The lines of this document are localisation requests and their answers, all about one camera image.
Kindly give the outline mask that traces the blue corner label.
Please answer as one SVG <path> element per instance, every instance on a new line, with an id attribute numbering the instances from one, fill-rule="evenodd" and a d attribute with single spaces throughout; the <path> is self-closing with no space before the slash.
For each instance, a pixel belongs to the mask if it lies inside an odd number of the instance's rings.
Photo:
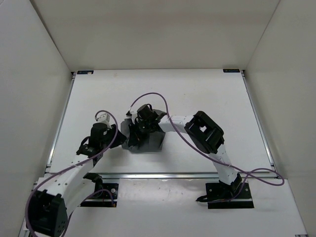
<path id="1" fill-rule="evenodd" d="M 79 70 L 77 71 L 77 75 L 92 75 L 94 73 L 93 70 Z"/>
<path id="2" fill-rule="evenodd" d="M 240 73 L 240 69 L 223 69 L 224 73 Z"/>

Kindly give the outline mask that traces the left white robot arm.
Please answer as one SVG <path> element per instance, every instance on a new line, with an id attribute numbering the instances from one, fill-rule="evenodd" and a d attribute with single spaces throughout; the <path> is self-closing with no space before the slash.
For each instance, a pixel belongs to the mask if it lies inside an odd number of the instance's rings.
<path id="1" fill-rule="evenodd" d="M 87 198 L 98 197 L 106 190 L 102 177 L 91 170 L 106 150 L 118 147 L 126 137 L 116 124 L 93 124 L 67 168 L 49 176 L 32 191 L 25 209 L 30 232 L 61 237 L 73 211 Z"/>

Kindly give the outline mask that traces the grey pleated skirt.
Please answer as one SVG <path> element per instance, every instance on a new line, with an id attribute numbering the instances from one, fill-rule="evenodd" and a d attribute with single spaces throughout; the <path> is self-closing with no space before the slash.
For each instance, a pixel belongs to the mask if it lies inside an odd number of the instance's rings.
<path id="1" fill-rule="evenodd" d="M 158 120 L 164 115 L 165 112 L 154 110 L 153 116 L 149 119 L 124 119 L 120 124 L 120 131 L 127 139 L 122 148 L 135 154 L 160 152 L 165 132 L 158 127 Z"/>

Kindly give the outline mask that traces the right blue corner label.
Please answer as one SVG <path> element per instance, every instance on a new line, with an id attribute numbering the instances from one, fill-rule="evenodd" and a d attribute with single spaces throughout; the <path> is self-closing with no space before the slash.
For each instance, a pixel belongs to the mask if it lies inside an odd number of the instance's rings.
<path id="1" fill-rule="evenodd" d="M 223 69 L 224 73 L 240 73 L 240 69 Z"/>

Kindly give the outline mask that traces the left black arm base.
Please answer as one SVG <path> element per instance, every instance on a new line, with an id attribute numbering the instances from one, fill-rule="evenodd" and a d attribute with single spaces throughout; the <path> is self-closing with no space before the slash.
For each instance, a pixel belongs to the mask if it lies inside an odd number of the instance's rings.
<path id="1" fill-rule="evenodd" d="M 119 183 L 102 183 L 97 193 L 83 201 L 80 207 L 116 207 L 119 194 Z"/>

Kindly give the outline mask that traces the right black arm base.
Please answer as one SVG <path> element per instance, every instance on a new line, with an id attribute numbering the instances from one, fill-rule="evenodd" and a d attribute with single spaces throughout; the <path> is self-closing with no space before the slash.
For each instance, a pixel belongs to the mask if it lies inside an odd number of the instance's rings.
<path id="1" fill-rule="evenodd" d="M 206 194 L 196 199 L 196 202 L 207 203 L 208 209 L 252 209 L 254 203 L 248 183 L 241 185 L 231 194 L 224 190 L 220 183 L 206 183 Z"/>

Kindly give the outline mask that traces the left blue corner label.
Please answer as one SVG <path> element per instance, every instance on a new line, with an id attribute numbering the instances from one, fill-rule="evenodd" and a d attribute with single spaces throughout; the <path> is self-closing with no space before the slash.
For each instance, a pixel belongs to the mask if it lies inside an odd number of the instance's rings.
<path id="1" fill-rule="evenodd" d="M 93 70 L 79 70 L 77 71 L 77 75 L 92 75 L 94 73 Z"/>

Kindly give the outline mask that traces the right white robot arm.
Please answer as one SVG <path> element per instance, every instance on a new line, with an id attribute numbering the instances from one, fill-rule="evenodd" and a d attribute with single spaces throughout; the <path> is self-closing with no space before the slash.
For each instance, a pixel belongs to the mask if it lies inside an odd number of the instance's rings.
<path id="1" fill-rule="evenodd" d="M 195 147 L 212 158 L 222 184 L 222 194 L 228 198 L 239 192 L 241 176 L 232 168 L 224 145 L 224 131 L 205 112 L 190 116 L 169 116 L 153 109 L 151 104 L 141 106 L 136 113 L 128 112 L 120 124 L 127 137 L 123 148 L 132 153 L 156 153 L 162 150 L 169 132 L 187 134 Z"/>

